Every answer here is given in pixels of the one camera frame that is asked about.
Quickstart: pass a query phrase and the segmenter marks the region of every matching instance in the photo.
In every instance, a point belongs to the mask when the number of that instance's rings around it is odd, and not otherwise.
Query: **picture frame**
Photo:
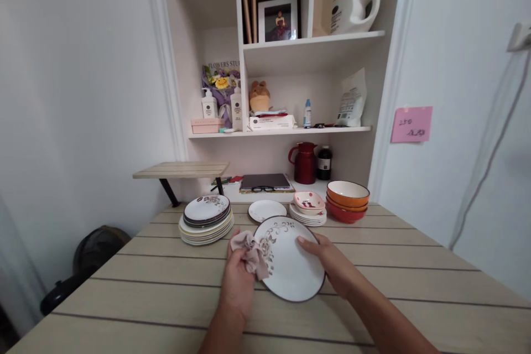
[[[258,3],[258,42],[300,38],[298,0]]]

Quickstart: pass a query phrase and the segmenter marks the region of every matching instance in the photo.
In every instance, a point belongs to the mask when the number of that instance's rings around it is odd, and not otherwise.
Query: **teddy bear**
[[[269,111],[269,102],[271,95],[266,87],[266,82],[253,81],[252,89],[249,93],[249,104],[253,112]]]

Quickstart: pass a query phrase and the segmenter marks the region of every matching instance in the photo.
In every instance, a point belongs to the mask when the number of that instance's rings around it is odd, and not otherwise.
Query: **pink sticky note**
[[[433,106],[398,108],[394,114],[391,142],[423,142],[430,140]]]

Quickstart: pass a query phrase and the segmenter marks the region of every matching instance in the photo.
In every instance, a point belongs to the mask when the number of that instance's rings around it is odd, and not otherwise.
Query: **hand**
[[[327,237],[317,233],[314,235],[319,244],[307,241],[301,236],[297,241],[304,250],[319,258],[332,287],[340,297],[346,299],[361,273]]]
[[[237,229],[232,237],[239,233],[240,229]],[[235,313],[246,322],[251,317],[255,276],[245,270],[245,262],[242,260],[245,253],[244,249],[232,251],[229,240],[218,307],[222,311]]]

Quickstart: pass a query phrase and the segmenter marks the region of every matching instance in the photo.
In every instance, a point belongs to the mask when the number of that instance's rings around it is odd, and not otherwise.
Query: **tissue box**
[[[220,128],[223,127],[225,127],[225,122],[221,118],[192,120],[193,134],[219,133]]]
[[[290,129],[297,127],[293,115],[250,117],[249,127],[252,131]]]

